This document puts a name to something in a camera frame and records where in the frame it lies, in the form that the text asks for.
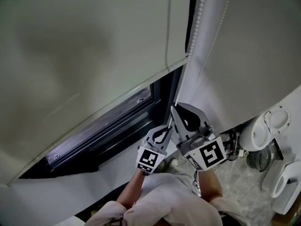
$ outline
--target white roller blind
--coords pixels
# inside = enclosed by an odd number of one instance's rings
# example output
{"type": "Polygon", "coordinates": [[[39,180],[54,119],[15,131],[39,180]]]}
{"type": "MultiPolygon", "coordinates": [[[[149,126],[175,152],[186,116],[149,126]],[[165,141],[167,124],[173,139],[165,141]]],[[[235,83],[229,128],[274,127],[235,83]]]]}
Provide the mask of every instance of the white roller blind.
{"type": "Polygon", "coordinates": [[[301,0],[205,0],[180,101],[231,129],[301,84],[300,47],[301,0]]]}
{"type": "Polygon", "coordinates": [[[182,65],[188,14],[189,0],[0,0],[0,183],[182,65]]]}

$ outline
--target sleeve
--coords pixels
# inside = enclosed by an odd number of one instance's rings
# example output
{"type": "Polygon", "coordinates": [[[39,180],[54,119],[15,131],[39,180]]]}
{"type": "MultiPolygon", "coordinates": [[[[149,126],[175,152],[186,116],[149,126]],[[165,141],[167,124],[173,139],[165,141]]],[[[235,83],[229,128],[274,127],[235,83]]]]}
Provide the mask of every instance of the sleeve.
{"type": "Polygon", "coordinates": [[[237,202],[230,198],[217,197],[211,200],[210,204],[214,206],[222,215],[229,215],[234,218],[240,225],[249,226],[248,220],[240,211],[237,202]]]}
{"type": "Polygon", "coordinates": [[[121,218],[126,211],[127,209],[118,202],[107,202],[84,226],[104,226],[112,219],[121,218]]]}

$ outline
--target white shirt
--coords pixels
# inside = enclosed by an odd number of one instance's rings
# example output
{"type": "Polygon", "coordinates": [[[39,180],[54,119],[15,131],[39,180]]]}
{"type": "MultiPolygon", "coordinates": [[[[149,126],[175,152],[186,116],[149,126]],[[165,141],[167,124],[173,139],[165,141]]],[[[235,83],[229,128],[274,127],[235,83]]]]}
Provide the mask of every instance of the white shirt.
{"type": "Polygon", "coordinates": [[[173,226],[222,226],[219,211],[227,213],[241,225],[248,225],[236,202],[219,197],[210,203],[197,196],[192,179],[170,173],[145,177],[140,198],[127,210],[121,204],[106,203],[85,226],[104,226],[123,217],[122,225],[153,226],[164,218],[173,226]]]}

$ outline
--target floor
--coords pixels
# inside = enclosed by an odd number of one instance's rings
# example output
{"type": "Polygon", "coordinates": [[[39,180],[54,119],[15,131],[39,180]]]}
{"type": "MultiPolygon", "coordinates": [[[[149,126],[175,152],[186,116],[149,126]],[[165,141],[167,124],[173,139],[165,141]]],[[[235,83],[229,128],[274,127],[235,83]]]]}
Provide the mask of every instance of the floor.
{"type": "MultiPolygon", "coordinates": [[[[178,159],[177,169],[194,176],[195,168],[179,151],[170,155],[178,159]]],[[[274,211],[271,208],[272,198],[261,189],[261,182],[266,174],[247,166],[246,160],[238,157],[235,161],[226,161],[217,166],[223,195],[237,201],[242,213],[253,226],[270,226],[274,211]]]]}

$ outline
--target window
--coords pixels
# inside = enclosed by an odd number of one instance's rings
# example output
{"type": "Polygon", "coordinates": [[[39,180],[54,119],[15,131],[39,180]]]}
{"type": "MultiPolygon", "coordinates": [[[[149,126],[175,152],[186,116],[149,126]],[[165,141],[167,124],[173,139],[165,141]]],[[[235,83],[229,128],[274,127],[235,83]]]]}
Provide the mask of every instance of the window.
{"type": "Polygon", "coordinates": [[[21,178],[54,178],[94,172],[158,125],[166,124],[182,67],[140,90],[72,136],[21,178]]]}

